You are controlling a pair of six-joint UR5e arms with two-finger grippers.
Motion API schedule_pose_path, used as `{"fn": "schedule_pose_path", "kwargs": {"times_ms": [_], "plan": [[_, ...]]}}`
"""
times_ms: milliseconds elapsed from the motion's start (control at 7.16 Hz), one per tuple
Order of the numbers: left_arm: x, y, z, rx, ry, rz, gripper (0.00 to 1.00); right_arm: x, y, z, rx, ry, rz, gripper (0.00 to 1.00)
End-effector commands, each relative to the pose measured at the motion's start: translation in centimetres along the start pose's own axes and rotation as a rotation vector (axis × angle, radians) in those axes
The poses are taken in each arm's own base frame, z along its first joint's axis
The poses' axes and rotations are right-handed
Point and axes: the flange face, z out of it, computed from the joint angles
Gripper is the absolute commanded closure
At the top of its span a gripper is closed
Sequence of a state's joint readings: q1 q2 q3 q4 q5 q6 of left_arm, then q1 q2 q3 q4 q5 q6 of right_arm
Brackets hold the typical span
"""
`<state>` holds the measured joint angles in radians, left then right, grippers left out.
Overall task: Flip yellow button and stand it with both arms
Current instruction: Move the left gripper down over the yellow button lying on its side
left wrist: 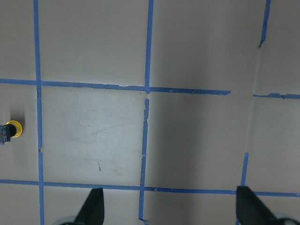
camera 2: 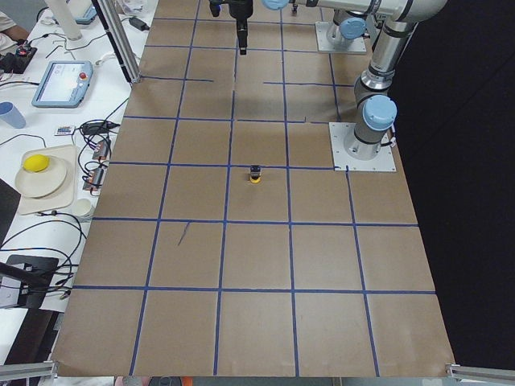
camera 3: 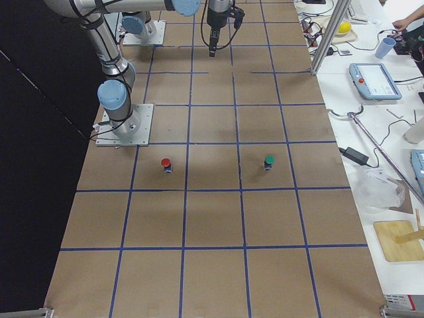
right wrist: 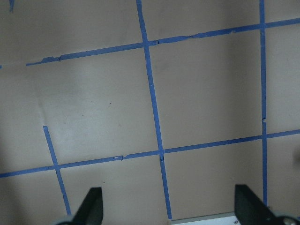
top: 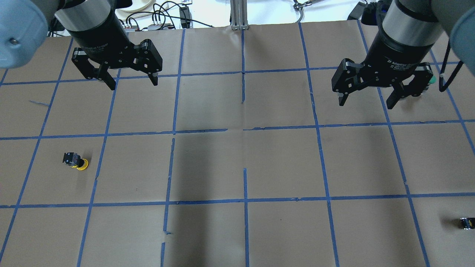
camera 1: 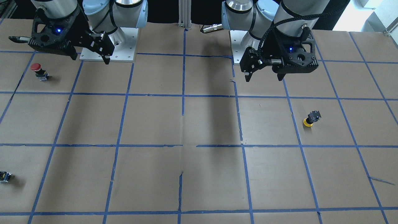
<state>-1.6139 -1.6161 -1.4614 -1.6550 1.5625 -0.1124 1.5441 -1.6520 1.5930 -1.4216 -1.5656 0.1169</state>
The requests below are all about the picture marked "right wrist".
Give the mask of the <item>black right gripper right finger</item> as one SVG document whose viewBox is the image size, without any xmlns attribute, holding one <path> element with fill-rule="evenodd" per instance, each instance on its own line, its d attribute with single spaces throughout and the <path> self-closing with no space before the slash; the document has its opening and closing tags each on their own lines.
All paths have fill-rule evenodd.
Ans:
<svg viewBox="0 0 300 225">
<path fill-rule="evenodd" d="M 277 217 L 245 184 L 235 185 L 234 213 L 241 225 L 277 224 Z"/>
</svg>

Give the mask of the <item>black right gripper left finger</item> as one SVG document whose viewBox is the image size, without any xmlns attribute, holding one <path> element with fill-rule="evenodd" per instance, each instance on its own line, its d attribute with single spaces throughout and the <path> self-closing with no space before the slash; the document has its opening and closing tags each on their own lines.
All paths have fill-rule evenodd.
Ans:
<svg viewBox="0 0 300 225">
<path fill-rule="evenodd" d="M 74 215 L 72 223 L 75 225 L 101 225 L 103 218 L 102 188 L 92 187 Z"/>
</svg>

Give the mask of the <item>right arm aluminium base plate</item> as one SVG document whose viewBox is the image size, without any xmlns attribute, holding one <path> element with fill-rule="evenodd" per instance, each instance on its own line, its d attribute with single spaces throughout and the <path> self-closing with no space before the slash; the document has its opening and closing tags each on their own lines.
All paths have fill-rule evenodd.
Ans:
<svg viewBox="0 0 300 225">
<path fill-rule="evenodd" d="M 172 220 L 170 225 L 239 225 L 233 212 Z"/>
</svg>

